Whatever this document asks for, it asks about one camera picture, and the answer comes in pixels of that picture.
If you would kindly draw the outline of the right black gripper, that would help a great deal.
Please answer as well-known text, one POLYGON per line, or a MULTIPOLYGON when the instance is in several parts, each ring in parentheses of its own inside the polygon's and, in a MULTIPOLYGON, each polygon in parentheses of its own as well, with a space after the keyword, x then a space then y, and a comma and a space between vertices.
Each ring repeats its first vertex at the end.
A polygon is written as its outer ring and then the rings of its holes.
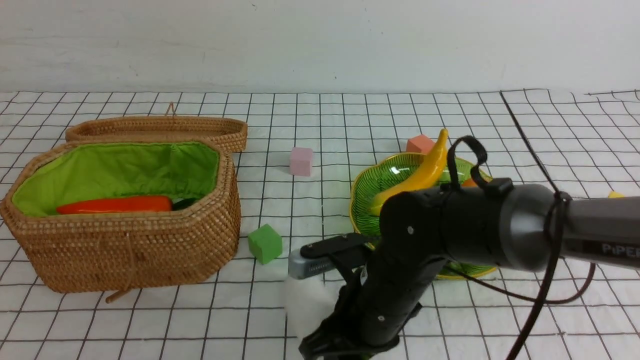
POLYGON ((334 311, 299 346, 305 360, 363 360, 398 346, 400 331, 446 264, 372 255, 339 296, 334 311))

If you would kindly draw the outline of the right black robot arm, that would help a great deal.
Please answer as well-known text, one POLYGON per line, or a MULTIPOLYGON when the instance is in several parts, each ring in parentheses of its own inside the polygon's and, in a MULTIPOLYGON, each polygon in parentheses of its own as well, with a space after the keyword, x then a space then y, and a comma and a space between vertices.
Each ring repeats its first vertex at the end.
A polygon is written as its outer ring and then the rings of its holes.
POLYGON ((547 302, 559 257, 639 268, 637 196, 573 200, 540 184, 494 178, 395 194, 378 220, 378 236, 336 235, 295 253, 291 276, 335 268, 346 281, 333 312, 302 339, 304 359, 359 360, 396 347, 447 262, 546 271, 510 360, 547 302))

